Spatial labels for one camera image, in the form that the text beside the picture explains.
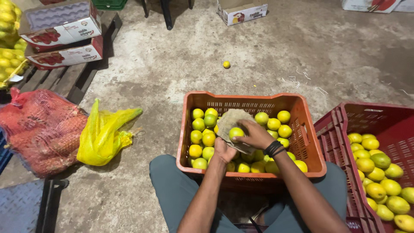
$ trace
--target burlap cloth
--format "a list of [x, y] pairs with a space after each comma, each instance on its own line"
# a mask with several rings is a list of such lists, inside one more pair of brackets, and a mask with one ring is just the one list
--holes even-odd
[[217, 123], [217, 126], [219, 127], [217, 136], [225, 140], [230, 147], [233, 147], [234, 149], [240, 151], [241, 153], [250, 155], [256, 149], [244, 143], [234, 143], [229, 138], [229, 131], [231, 128], [234, 128], [234, 127], [242, 128], [237, 124], [237, 121], [241, 119], [246, 119], [246, 120], [256, 122], [249, 113], [243, 111], [242, 109], [229, 109], [227, 113]]

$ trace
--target right hand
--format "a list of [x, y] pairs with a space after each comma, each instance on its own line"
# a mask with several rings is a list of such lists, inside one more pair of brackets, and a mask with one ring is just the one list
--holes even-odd
[[237, 142], [246, 143], [256, 149], [265, 150], [275, 139], [263, 127], [250, 120], [238, 120], [237, 124], [247, 129], [248, 135], [233, 137]]

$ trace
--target hand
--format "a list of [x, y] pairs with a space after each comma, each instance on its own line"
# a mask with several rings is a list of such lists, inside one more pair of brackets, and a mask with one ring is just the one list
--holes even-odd
[[265, 150], [275, 139], [263, 127], [253, 121], [238, 120], [237, 124], [247, 129], [248, 135], [233, 137], [237, 142], [246, 143], [256, 149]]
[[214, 141], [214, 157], [218, 157], [226, 165], [232, 160], [236, 155], [237, 150], [228, 146], [227, 143], [220, 137], [216, 138]]

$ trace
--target left hand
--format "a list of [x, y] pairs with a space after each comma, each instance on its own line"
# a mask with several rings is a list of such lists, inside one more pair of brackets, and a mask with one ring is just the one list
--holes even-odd
[[214, 141], [214, 155], [213, 157], [219, 157], [226, 165], [236, 155], [237, 150], [228, 146], [227, 143], [220, 137], [217, 137]]

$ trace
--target wooden pallet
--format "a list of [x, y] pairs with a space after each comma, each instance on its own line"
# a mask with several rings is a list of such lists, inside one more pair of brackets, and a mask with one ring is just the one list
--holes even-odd
[[24, 73], [23, 81], [15, 84], [14, 87], [19, 88], [21, 93], [36, 89], [49, 89], [62, 95], [70, 102], [79, 104], [98, 69], [108, 62], [107, 56], [112, 51], [112, 42], [122, 26], [122, 21], [116, 11], [105, 11], [101, 15], [101, 26], [104, 38], [103, 60], [52, 70], [38, 70], [31, 66]]

